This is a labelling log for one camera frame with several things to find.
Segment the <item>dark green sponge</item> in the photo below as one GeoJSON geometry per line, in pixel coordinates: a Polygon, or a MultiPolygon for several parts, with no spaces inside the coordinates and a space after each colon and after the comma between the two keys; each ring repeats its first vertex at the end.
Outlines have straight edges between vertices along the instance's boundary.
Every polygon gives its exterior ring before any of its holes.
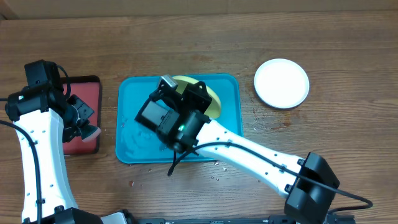
{"type": "Polygon", "coordinates": [[[86,125],[80,129],[80,136],[83,142],[95,140],[101,133],[101,129],[97,126],[86,125]]]}

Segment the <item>green rimmed plate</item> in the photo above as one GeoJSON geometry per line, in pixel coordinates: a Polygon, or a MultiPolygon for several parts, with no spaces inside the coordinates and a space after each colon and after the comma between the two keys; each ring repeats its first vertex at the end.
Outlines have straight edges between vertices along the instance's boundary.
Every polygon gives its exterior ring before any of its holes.
{"type": "MultiPolygon", "coordinates": [[[[180,94],[183,93],[183,91],[186,89],[189,83],[190,84],[198,83],[197,79],[183,75],[174,76],[173,79],[177,81],[178,84],[177,92],[180,94]]],[[[204,114],[212,119],[217,119],[220,117],[221,114],[221,100],[219,99],[218,95],[208,85],[206,85],[206,90],[209,96],[211,97],[212,101],[207,110],[204,112],[204,114]]]]}

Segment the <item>white plate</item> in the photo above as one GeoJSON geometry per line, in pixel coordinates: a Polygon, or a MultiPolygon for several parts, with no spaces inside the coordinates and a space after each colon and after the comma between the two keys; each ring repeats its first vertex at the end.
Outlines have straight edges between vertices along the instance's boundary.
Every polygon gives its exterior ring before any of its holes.
{"type": "Polygon", "coordinates": [[[254,89],[265,104],[287,110],[305,101],[310,91],[310,80],[299,64],[275,58],[256,70],[254,89]]]}

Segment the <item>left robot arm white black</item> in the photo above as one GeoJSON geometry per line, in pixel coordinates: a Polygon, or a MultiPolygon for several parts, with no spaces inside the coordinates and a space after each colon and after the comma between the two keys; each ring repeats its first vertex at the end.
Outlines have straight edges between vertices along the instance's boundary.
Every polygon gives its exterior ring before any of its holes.
{"type": "Polygon", "coordinates": [[[54,220],[61,209],[75,209],[63,143],[75,137],[94,140],[100,128],[90,124],[94,114],[71,85],[63,84],[64,68],[54,62],[38,60],[24,66],[27,86],[8,96],[5,111],[19,140],[24,175],[23,223],[54,220]]]}

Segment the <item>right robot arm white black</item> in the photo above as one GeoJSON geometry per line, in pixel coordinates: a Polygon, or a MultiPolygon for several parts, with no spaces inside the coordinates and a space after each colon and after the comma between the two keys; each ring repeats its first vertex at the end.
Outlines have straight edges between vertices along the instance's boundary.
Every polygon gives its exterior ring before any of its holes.
{"type": "Polygon", "coordinates": [[[318,154],[306,158],[277,152],[226,129],[205,114],[213,101],[204,82],[188,83],[183,92],[174,81],[161,81],[149,95],[135,120],[156,133],[159,140],[180,157],[168,174],[190,154],[225,162],[275,190],[285,198],[284,213],[298,223],[324,223],[338,211],[364,210],[372,201],[340,190],[327,161],[318,154]],[[332,209],[337,194],[362,205],[332,209]]]}

